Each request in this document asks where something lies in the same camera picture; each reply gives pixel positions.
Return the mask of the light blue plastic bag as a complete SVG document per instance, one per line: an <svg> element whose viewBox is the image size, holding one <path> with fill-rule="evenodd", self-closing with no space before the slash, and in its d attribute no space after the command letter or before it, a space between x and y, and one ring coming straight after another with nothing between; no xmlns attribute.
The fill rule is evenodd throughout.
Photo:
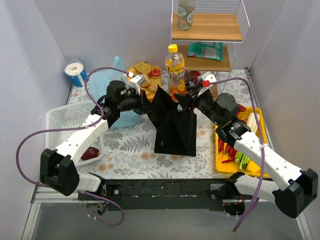
<svg viewBox="0 0 320 240"><path fill-rule="evenodd" d="M126 78L122 72L105 69L93 73L88 80L88 90L96 102L107 94L107 87L111 81L121 81L125 83L125 88L129 88ZM111 126L111 128L124 128L135 126L140 121L141 116L131 111L120 113L119 119Z"/></svg>

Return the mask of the red snack bag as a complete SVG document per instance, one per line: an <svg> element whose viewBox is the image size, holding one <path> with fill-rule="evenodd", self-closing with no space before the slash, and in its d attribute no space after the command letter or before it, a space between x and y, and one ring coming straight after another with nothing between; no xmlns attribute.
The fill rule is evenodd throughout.
<svg viewBox="0 0 320 240"><path fill-rule="evenodd" d="M198 76L200 76L201 73L199 71L187 71L186 72L186 76L185 76L185 83L186 83L186 89L187 92L189 91L193 91L196 89L200 89L200 92L198 94L201 95L205 90L209 89L211 91L211 95L212 95L212 90L211 90L211 86L209 87L202 87L199 85L198 83Z"/></svg>

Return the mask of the green label water bottle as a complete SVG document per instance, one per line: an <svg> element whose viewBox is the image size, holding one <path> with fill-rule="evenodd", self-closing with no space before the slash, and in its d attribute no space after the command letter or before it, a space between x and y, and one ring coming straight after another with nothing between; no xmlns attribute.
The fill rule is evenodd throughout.
<svg viewBox="0 0 320 240"><path fill-rule="evenodd" d="M177 106L177 111L180 112L180 113L183 112L183 108L181 107L180 104Z"/></svg>

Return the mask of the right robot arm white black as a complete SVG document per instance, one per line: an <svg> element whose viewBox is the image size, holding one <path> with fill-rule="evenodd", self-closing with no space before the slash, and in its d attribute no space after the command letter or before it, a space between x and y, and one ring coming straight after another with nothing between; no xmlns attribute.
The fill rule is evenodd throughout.
<svg viewBox="0 0 320 240"><path fill-rule="evenodd" d="M183 110L198 108L216 124L218 137L238 152L247 156L266 172L274 184L258 181L263 185L262 194L257 197L274 202L279 210L290 218L297 218L318 196L318 174L309 168L302 170L291 164L238 119L239 106L229 93L221 93L212 99L210 90L191 90L186 94L176 93Z"/></svg>

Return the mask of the orange juice bottle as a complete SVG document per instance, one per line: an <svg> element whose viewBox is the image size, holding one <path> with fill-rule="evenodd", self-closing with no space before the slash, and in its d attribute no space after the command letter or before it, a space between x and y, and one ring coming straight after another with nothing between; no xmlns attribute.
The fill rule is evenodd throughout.
<svg viewBox="0 0 320 240"><path fill-rule="evenodd" d="M182 53L178 52L177 44L168 46L168 54L165 57L165 68L170 75L169 80L169 95L177 102L175 94L185 94L185 60Z"/></svg>

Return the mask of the black fabric grocery bag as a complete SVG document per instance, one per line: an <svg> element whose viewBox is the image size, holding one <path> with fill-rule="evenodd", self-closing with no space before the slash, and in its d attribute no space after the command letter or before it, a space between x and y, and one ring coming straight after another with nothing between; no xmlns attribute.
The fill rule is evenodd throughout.
<svg viewBox="0 0 320 240"><path fill-rule="evenodd" d="M178 103L161 87L145 112L156 129L154 152L157 154L196 156L197 115L193 110L178 111Z"/></svg>

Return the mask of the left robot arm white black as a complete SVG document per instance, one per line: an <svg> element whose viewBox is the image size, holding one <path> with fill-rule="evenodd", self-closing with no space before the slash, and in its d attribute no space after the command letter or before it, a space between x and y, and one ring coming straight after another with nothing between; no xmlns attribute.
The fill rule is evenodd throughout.
<svg viewBox="0 0 320 240"><path fill-rule="evenodd" d="M40 181L53 190L69 196L75 191L96 192L101 179L90 173L78 173L77 165L85 151L97 137L106 132L125 111L142 110L147 101L141 85L145 81L138 74L130 79L129 93L124 82L111 81L107 94L102 97L104 103L95 107L80 130L75 131L65 142L54 150L45 149L40 157Z"/></svg>

